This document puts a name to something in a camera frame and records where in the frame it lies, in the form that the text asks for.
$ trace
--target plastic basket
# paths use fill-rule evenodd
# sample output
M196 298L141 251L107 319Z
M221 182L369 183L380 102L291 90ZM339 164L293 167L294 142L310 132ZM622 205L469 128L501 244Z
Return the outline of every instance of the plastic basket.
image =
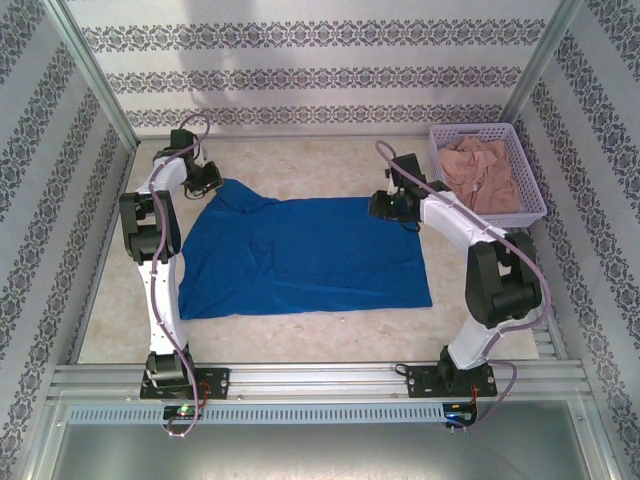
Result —
M527 157L524 155L516 131L509 123L461 123L434 125L429 131L429 156L436 178L446 183L444 172L438 164L438 150L448 143L462 140L466 136L478 137L483 142L503 140L509 152L513 177L520 191L520 211L500 215L481 215L491 225L500 228L528 227L547 214L547 207L533 176Z

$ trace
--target vent slot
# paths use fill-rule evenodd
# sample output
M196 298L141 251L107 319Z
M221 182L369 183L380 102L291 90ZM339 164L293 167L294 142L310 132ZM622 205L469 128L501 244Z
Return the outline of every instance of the vent slot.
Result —
M70 424L155 424L162 405L75 406ZM214 425L443 422L441 403L345 405L210 405L200 423Z

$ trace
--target pink cloth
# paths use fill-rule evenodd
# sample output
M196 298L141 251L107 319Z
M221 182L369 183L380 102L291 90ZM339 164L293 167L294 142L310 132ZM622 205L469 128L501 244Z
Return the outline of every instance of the pink cloth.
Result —
M520 210L518 185L502 140L481 142L466 137L438 151L447 185L474 212L487 215Z

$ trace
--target damask pattern wall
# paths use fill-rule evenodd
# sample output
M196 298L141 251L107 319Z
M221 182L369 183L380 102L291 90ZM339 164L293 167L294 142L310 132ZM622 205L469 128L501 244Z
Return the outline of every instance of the damask pattern wall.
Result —
M558 0L68 0L141 138L425 134L490 122Z
M0 479L94 281L129 151L38 0L0 6Z
M640 478L639 7L585 1L516 123L549 210L532 232L559 326L623 478Z

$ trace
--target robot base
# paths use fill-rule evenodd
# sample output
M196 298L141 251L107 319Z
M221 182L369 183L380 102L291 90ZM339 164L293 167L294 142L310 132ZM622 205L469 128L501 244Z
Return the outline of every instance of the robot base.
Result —
M228 368L197 368L189 354L184 350L187 361L193 368L198 397L212 400L226 400L229 391ZM180 357L173 355L149 354L140 387L141 400L193 400L193 387L189 383L187 372Z
M498 394L493 369L484 363L459 370L447 347L438 365L396 365L396 373L407 379L409 398L495 397Z

